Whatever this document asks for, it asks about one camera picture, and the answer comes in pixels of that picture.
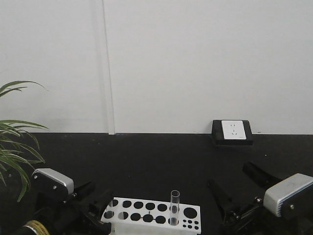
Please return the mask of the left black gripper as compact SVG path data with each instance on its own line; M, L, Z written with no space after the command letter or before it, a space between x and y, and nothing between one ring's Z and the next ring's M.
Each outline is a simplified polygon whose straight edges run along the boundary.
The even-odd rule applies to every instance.
M39 193L34 219L50 235L109 235L110 223L101 218L113 200L113 190L98 197L90 195L94 190L95 182L87 182L75 188L70 199L60 202Z

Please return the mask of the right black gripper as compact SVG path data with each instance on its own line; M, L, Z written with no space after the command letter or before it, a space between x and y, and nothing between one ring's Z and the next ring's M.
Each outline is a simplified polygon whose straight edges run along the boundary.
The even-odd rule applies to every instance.
M281 178L275 177L252 162L246 162L242 168L249 179L264 190L278 184ZM291 220L277 217L263 205L262 199L256 197L252 203L234 203L232 198L214 181L208 180L210 190L223 222L223 235L311 235L313 217Z

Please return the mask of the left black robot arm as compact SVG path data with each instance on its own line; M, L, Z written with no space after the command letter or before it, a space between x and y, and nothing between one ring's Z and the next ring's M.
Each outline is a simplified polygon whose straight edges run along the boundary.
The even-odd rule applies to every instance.
M112 223L103 222L113 191L93 196L95 184L88 182L69 192L65 186L38 192L35 213L14 235L110 235Z

